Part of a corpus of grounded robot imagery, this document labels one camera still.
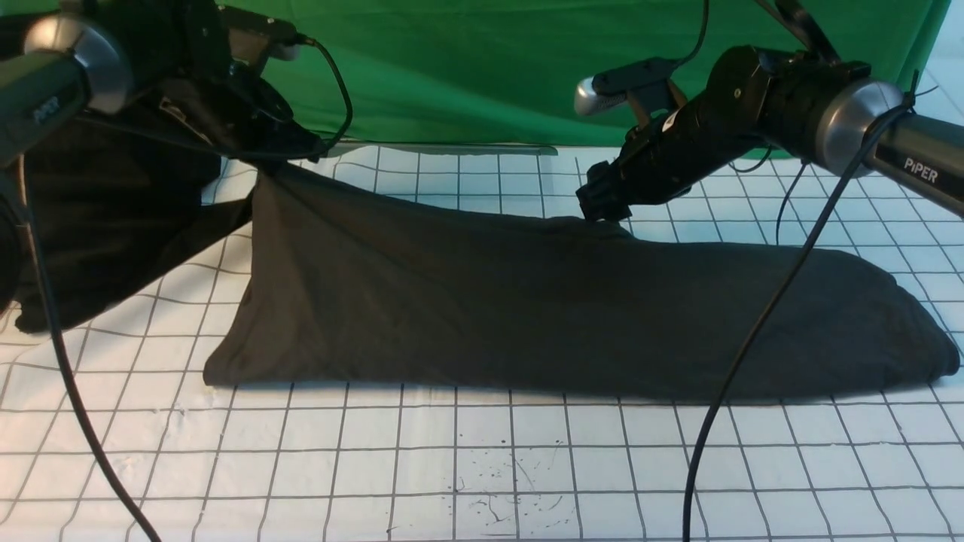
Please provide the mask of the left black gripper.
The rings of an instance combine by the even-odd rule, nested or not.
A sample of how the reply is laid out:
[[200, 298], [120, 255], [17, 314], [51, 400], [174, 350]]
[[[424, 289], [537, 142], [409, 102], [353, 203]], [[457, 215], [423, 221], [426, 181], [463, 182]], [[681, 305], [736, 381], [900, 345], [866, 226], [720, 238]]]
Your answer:
[[328, 143], [296, 123], [285, 99], [243, 62], [179, 66], [155, 89], [160, 110], [188, 130], [159, 131], [155, 138], [164, 143], [249, 163], [316, 162], [328, 155]]

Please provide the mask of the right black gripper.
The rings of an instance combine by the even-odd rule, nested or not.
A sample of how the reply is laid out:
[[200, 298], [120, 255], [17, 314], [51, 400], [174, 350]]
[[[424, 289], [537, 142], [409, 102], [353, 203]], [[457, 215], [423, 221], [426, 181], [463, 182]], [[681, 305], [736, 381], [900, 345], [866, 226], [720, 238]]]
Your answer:
[[583, 217], [622, 221], [631, 206], [664, 205], [760, 145], [736, 99], [704, 90], [638, 131], [613, 161], [589, 168], [576, 191]]

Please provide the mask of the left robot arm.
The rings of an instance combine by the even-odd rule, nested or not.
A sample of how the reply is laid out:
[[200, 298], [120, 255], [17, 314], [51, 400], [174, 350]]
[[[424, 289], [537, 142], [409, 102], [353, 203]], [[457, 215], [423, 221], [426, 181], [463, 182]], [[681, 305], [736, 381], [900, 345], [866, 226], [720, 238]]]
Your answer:
[[73, 119], [251, 164], [317, 161], [331, 143], [261, 75], [307, 42], [215, 1], [62, 1], [2, 63], [2, 164]]

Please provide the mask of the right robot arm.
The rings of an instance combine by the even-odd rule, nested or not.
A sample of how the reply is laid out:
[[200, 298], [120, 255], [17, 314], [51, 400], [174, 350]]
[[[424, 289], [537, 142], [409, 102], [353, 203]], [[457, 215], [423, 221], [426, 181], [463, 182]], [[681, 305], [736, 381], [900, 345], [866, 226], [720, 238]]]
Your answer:
[[765, 145], [839, 176], [857, 159], [854, 178], [878, 172], [962, 213], [962, 127], [913, 113], [912, 93], [872, 77], [868, 64], [734, 46], [691, 99], [672, 82], [676, 66], [642, 59], [578, 84], [576, 113], [627, 103], [637, 119], [618, 156], [589, 168], [576, 193], [589, 221], [664, 205]]

